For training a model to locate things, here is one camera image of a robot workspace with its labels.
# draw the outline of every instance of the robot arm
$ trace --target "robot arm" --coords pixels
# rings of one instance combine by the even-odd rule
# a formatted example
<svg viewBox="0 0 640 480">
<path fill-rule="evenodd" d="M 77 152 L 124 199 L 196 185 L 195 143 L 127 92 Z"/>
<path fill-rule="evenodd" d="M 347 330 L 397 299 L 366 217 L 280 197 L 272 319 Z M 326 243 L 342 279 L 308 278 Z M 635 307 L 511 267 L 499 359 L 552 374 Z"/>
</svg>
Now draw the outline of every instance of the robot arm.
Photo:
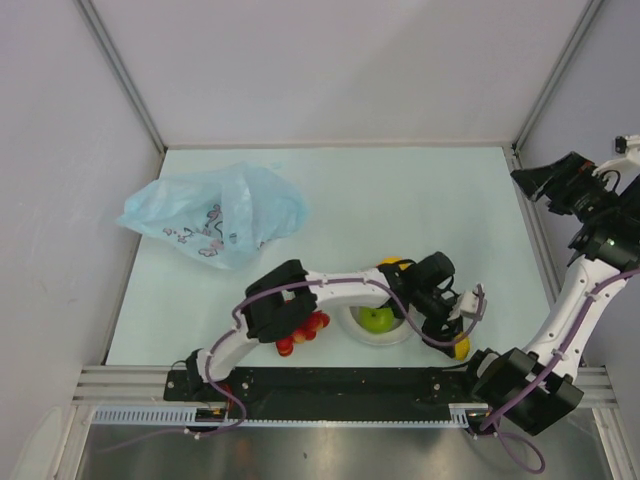
<svg viewBox="0 0 640 480">
<path fill-rule="evenodd" d="M 637 139 L 627 140 L 625 148 L 636 149 L 630 159 Z M 609 302 L 640 273 L 640 175 L 618 194 L 606 188 L 608 171 L 571 152 L 511 174 L 530 200 L 546 196 L 552 213 L 575 215 L 583 226 L 569 245 L 575 254 L 560 297 L 535 338 L 524 350 L 487 349 L 472 358 L 473 392 L 494 411 L 481 430 L 505 415 L 536 435 L 582 399 L 573 380 L 584 346 Z"/>
<path fill-rule="evenodd" d="M 601 293 L 592 295 L 590 292 L 596 286 L 620 271 L 607 265 L 601 260 L 589 260 L 580 257 L 573 262 L 567 271 L 560 297 L 551 309 L 536 336 L 524 348 L 524 351 L 537 358 L 541 365 L 548 365 L 559 347 L 567 339 L 571 326 L 575 324 L 578 314 L 584 307 L 586 300 L 593 298 L 580 329 L 571 341 L 571 347 L 561 355 L 562 359 L 553 371 L 560 377 L 568 375 L 575 380 L 584 347 L 593 332 L 600 316 L 609 302 L 613 300 L 627 284 L 627 280 L 620 279 L 607 286 Z"/>
<path fill-rule="evenodd" d="M 247 299 L 233 313 L 234 328 L 211 350 L 194 352 L 187 364 L 195 361 L 204 382 L 222 380 L 260 343 L 288 337 L 315 310 L 338 306 L 388 306 L 402 318 L 398 302 L 405 311 L 411 304 L 425 316 L 425 324 L 436 324 L 434 331 L 450 323 L 461 326 L 463 317 L 477 322 L 484 313 L 484 296 L 453 292 L 454 273 L 453 264 L 440 252 L 419 263 L 402 260 L 345 274 L 306 271 L 299 260 L 290 260 L 247 288 Z M 440 289 L 438 285 L 447 279 L 446 290 Z M 445 291 L 453 296 L 443 298 Z M 445 337 L 459 333 L 455 329 L 446 332 Z M 456 343 L 453 337 L 448 342 L 440 340 L 435 340 L 436 348 Z"/>
<path fill-rule="evenodd" d="M 631 155 L 635 159 L 638 139 L 627 140 L 636 149 Z M 606 172 L 571 152 L 550 166 L 512 173 L 530 200 L 546 196 L 551 212 L 575 215 L 583 226 L 570 244 L 575 255 L 561 295 L 535 338 L 524 350 L 499 355 L 487 349 L 470 360 L 472 394 L 494 411 L 481 429 L 505 415 L 536 435 L 582 399 L 573 380 L 584 346 L 609 302 L 630 276 L 640 273 L 640 175 L 618 195 L 605 188 Z M 388 306 L 400 318 L 413 305 L 427 320 L 437 320 L 436 331 L 456 315 L 476 321 L 482 316 L 481 289 L 478 295 L 444 298 L 438 286 L 454 273 L 446 256 L 438 252 L 419 263 L 402 262 L 411 265 L 332 275 L 306 271 L 298 260 L 284 263 L 247 288 L 247 299 L 233 312 L 234 329 L 211 350 L 194 352 L 187 371 L 200 383 L 222 380 L 258 344 L 291 335 L 317 309 Z M 418 332 L 425 339 L 426 326 L 427 321 Z"/>
</svg>

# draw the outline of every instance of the light blue table surface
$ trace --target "light blue table surface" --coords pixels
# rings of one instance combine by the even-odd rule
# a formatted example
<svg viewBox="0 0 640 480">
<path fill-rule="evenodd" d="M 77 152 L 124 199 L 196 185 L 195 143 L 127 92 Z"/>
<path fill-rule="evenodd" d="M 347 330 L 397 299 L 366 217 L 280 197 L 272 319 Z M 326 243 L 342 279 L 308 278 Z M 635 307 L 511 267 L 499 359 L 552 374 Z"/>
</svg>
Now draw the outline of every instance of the light blue table surface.
<svg viewBox="0 0 640 480">
<path fill-rule="evenodd" d="M 499 148 L 318 148 L 170 150 L 161 175 L 212 170 L 239 161 L 273 169 L 298 186 L 311 215 L 293 236 L 271 242 L 239 271 L 216 270 L 169 244 L 143 238 L 107 363 L 171 365 L 210 347 L 231 325 L 245 288 L 282 262 L 350 272 L 388 256 L 420 260 L 441 250 L 454 262 L 458 291 L 485 285 L 489 305 L 472 351 L 522 347 L 549 307 Z M 414 335 L 373 347 L 334 319 L 318 337 L 281 358 L 261 345 L 246 366 L 451 364 Z"/>
</svg>

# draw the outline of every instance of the light blue plastic bag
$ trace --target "light blue plastic bag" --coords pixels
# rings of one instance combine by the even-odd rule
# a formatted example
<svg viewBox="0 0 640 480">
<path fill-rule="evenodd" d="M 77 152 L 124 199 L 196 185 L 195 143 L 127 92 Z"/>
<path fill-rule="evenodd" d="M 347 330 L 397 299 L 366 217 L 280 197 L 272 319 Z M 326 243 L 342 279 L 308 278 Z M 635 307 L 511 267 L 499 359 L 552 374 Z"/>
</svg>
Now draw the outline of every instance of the light blue plastic bag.
<svg viewBox="0 0 640 480">
<path fill-rule="evenodd" d="M 155 180 L 126 201 L 118 224 L 213 267 L 234 269 L 269 240 L 297 231 L 307 215 L 292 184 L 240 163 Z"/>
</svg>

